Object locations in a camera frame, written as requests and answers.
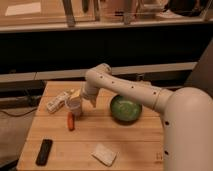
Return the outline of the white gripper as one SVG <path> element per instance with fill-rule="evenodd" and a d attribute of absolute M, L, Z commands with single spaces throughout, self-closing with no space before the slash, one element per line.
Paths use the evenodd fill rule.
<path fill-rule="evenodd" d="M 94 88 L 92 86 L 84 84 L 80 89 L 76 90 L 71 94 L 69 97 L 69 100 L 71 102 L 78 102 L 80 103 L 82 101 L 81 97 L 89 100 L 93 107 L 96 107 L 96 99 L 98 96 L 98 89 Z"/>

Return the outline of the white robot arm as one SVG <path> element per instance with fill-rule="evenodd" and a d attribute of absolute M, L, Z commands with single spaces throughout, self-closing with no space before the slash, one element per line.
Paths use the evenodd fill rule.
<path fill-rule="evenodd" d="M 95 103 L 102 88 L 160 114 L 163 171 L 213 171 L 213 98 L 208 93 L 194 87 L 171 91 L 120 79 L 106 63 L 85 72 L 80 96 Z"/>

